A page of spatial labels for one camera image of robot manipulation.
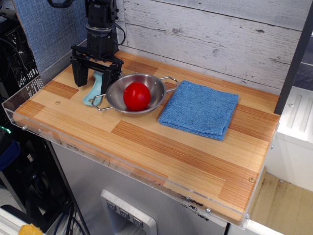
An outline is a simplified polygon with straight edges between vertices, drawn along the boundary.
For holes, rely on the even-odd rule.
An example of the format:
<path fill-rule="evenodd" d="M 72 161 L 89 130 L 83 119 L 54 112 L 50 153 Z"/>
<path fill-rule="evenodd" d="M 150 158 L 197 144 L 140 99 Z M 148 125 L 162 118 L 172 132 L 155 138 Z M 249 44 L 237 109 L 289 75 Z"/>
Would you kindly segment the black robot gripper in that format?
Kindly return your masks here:
<path fill-rule="evenodd" d="M 101 94 L 121 76 L 123 61 L 115 56 L 119 46 L 117 30 L 119 25 L 112 24 L 107 28 L 86 25 L 88 30 L 85 46 L 72 45 L 72 69 L 75 84 L 78 87 L 87 84 L 89 69 L 103 72 Z"/>

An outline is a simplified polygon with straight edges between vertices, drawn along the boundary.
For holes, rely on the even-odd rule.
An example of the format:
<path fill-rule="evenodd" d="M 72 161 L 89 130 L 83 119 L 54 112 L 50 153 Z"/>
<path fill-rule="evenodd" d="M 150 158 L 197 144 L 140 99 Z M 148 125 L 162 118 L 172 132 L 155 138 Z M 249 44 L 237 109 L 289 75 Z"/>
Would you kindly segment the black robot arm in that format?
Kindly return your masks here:
<path fill-rule="evenodd" d="M 88 22 L 86 46 L 72 45 L 72 69 L 78 87 L 87 84 L 89 69 L 102 74 L 100 94 L 120 78 L 123 61 L 115 56 L 120 43 L 117 38 L 116 23 L 118 12 L 114 0 L 85 1 Z"/>

